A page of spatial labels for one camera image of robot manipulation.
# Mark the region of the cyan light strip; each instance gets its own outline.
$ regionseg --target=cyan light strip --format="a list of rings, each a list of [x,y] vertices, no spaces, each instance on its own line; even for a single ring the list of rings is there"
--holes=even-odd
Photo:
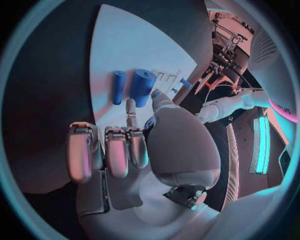
[[[265,118],[260,117],[259,121],[259,154],[256,165],[256,173],[262,173],[264,169],[265,163],[265,154],[266,154],[266,123]]]
[[[269,165],[269,156],[270,156],[270,126],[269,120],[266,116],[264,118],[265,123],[265,156],[264,156],[264,164],[263,164],[263,174],[267,174],[268,165]]]

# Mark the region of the pink light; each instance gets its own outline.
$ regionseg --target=pink light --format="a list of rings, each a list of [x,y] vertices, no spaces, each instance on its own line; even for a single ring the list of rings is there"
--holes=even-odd
[[[287,113],[282,107],[280,107],[280,106],[276,105],[274,102],[272,102],[271,99],[269,99],[269,102],[270,102],[272,108],[277,113],[279,113],[281,116],[286,118],[287,120],[290,120],[291,122],[296,123],[296,124],[300,122],[295,114]]]

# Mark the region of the large blue cylinder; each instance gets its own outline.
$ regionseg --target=large blue cylinder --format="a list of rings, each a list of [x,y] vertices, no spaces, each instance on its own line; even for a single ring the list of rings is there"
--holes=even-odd
[[[156,75],[150,71],[144,69],[135,70],[130,98],[135,100],[137,108],[145,106],[156,79]]]
[[[125,72],[115,71],[113,73],[112,103],[115,105],[121,104],[125,80]]]

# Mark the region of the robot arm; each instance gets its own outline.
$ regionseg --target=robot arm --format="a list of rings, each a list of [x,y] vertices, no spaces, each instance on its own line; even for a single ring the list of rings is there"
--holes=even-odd
[[[211,123],[230,116],[237,109],[252,109],[254,106],[270,107],[269,97],[263,90],[245,89],[232,97],[222,97],[203,104],[196,117],[201,123]]]

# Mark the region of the white panel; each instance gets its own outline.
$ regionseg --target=white panel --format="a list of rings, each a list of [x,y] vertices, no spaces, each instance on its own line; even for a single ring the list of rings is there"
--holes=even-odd
[[[96,124],[126,126],[125,105],[135,69],[160,70],[187,79],[195,61],[171,38],[147,21],[119,8],[103,4],[95,23],[90,50],[90,91]],[[111,100],[113,72],[126,72],[123,101]],[[142,127],[152,116],[152,101],[137,109]]]

